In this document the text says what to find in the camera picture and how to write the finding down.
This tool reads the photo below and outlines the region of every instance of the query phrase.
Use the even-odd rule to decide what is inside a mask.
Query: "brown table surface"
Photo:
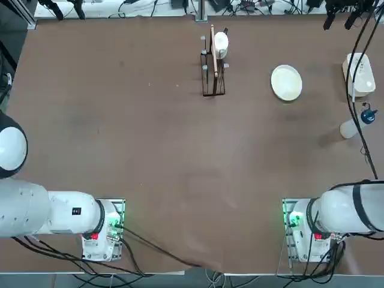
[[[127,226],[179,257],[216,271],[273,274],[284,229],[284,197],[316,197],[334,184],[371,178],[358,137],[341,140],[350,118],[341,63],[358,29],[337,17],[188,17],[39,22],[29,31],[9,114],[29,140],[18,178],[50,190],[124,197]],[[203,98],[199,54],[209,25],[229,29],[227,94]],[[384,109],[384,30],[368,50]],[[278,100],[271,71],[290,64],[303,90]],[[384,173],[383,117],[364,129]],[[46,236],[81,252],[78,236]],[[144,271],[186,266],[138,244]],[[78,271],[0,241],[0,270]],[[281,273],[287,273],[283,249]],[[383,245],[349,239],[342,274],[384,275]],[[132,268],[128,256],[114,265]]]

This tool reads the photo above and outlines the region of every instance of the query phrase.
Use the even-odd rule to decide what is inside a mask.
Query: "white plate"
[[[289,65],[280,65],[275,68],[272,72],[271,84],[276,96],[284,101],[293,101],[298,98],[302,89],[300,74]]]

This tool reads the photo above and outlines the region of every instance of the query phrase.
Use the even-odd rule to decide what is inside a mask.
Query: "white cup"
[[[217,32],[214,37],[216,58],[223,59],[228,52],[228,36],[224,32]]]

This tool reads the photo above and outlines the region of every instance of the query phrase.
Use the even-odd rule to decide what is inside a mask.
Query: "gray floor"
[[[119,274],[123,279],[131,281],[135,277]],[[89,277],[82,275],[83,279],[87,280]],[[246,283],[252,277],[231,277],[233,287]],[[102,278],[93,281],[94,284],[108,286],[110,279]],[[117,279],[113,279],[113,285],[119,285]],[[247,285],[247,288],[268,287],[282,288],[287,283],[285,279],[279,279],[275,276],[262,276],[259,280]],[[354,276],[335,276],[330,283],[326,285],[327,288],[358,288],[358,287],[383,287],[384,278],[382,277],[354,277]],[[39,287],[39,288],[77,288],[82,285],[82,282],[75,279],[71,275],[2,275],[0,276],[0,287],[2,288],[21,288],[21,287]],[[205,273],[202,269],[192,269],[186,272],[185,275],[155,275],[151,278],[141,279],[132,285],[134,288],[207,288],[209,281],[206,279]],[[84,288],[92,287],[90,284],[83,286]],[[225,288],[230,288],[229,278],[226,278]],[[292,283],[290,288],[315,288],[319,284],[313,283],[310,280],[301,283]]]
[[[36,0],[28,6],[33,10]],[[26,36],[26,24],[16,15],[9,12],[3,5],[0,4],[0,39],[6,45],[15,60],[18,60],[22,51]],[[12,69],[7,66],[11,74],[14,74]],[[130,275],[119,274],[127,281],[135,279]],[[85,280],[89,279],[86,275],[81,275]],[[241,285],[252,279],[252,277],[231,277],[233,286]],[[93,281],[94,284],[109,285],[110,279],[101,278]],[[248,285],[252,287],[283,287],[287,280],[280,279],[275,276],[263,276],[258,281]],[[76,288],[82,284],[81,281],[75,279],[71,275],[64,274],[46,274],[46,275],[0,275],[0,288],[21,288],[21,287],[39,287],[39,288]],[[113,280],[113,285],[119,285],[121,282],[117,279]],[[159,288],[207,288],[209,282],[206,279],[203,269],[191,269],[185,275],[156,275],[151,278],[141,279],[133,285],[134,288],[159,287]],[[301,283],[292,283],[290,287],[316,287],[318,284],[311,281]],[[334,279],[326,285],[328,288],[357,288],[357,287],[384,287],[383,277],[334,277]],[[83,286],[85,288],[92,287],[90,284]],[[229,278],[226,278],[226,288],[230,288]]]

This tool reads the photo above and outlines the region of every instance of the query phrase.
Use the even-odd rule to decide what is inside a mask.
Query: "white container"
[[[215,37],[215,51],[216,51],[216,58],[217,59],[223,59],[228,52],[228,36],[224,32],[217,32]]]
[[[344,79],[347,79],[347,70],[350,62],[351,53],[347,55],[347,58],[343,62],[343,72]],[[349,79],[348,79],[348,92],[352,96],[352,78],[356,70],[357,62],[361,57],[361,53],[355,53],[353,56],[353,61],[350,67]],[[369,93],[372,93],[376,89],[376,84],[374,82],[372,68],[368,56],[365,54],[361,59],[360,65],[358,67],[358,72],[355,79],[355,96],[364,97]]]
[[[367,126],[366,123],[364,123],[361,118],[359,117],[359,123],[360,128],[363,129],[365,126]],[[352,138],[356,133],[358,132],[358,128],[356,127],[353,119],[348,120],[340,125],[340,134],[345,138],[349,139]]]
[[[365,126],[371,124],[375,120],[375,114],[377,110],[371,110],[371,108],[365,109],[358,116],[358,121],[360,124],[360,128],[363,129]],[[358,132],[358,128],[356,127],[353,119],[348,120],[340,125],[340,134],[345,138],[352,138]]]

